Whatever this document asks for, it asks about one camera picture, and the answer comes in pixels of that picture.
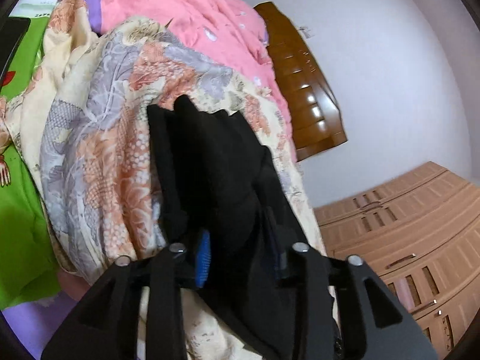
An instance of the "black garment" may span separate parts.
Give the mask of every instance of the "black garment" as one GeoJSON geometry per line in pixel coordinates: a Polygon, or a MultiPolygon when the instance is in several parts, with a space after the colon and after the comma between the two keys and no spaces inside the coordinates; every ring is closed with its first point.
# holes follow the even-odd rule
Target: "black garment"
{"type": "Polygon", "coordinates": [[[201,227],[211,233],[200,296],[264,357],[290,359],[296,293],[278,288],[276,279],[285,248],[307,240],[270,150],[240,112],[200,112],[185,95],[173,112],[151,105],[147,114],[168,241],[201,227]]]}

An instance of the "wall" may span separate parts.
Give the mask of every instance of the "wall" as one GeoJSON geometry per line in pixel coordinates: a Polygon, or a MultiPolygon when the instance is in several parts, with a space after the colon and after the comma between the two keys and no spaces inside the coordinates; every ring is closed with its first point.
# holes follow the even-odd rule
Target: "wall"
{"type": "Polygon", "coordinates": [[[412,0],[273,1],[315,35],[307,44],[337,97],[349,141],[301,162],[313,206],[432,160],[471,174],[460,92],[412,0]]]}
{"type": "Polygon", "coordinates": [[[472,176],[480,179],[480,31],[460,0],[413,1],[434,30],[457,80],[469,125],[472,176]]]}

